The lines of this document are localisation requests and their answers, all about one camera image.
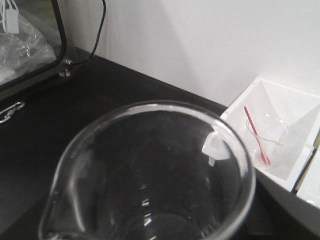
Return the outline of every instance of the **metal hook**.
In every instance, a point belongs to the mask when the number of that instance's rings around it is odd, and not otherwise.
[[[3,119],[0,120],[0,124],[3,124],[6,121],[8,121],[11,118],[11,116],[13,114],[15,114],[16,111],[22,109],[24,106],[25,106],[25,103],[23,101],[18,101],[15,104],[13,104],[13,105],[7,107],[6,109],[0,111],[0,116],[5,113]]]

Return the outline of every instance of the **glass enclosure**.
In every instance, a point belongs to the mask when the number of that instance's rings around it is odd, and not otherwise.
[[[0,3],[1,93],[57,66],[65,56],[67,41],[60,1]]]

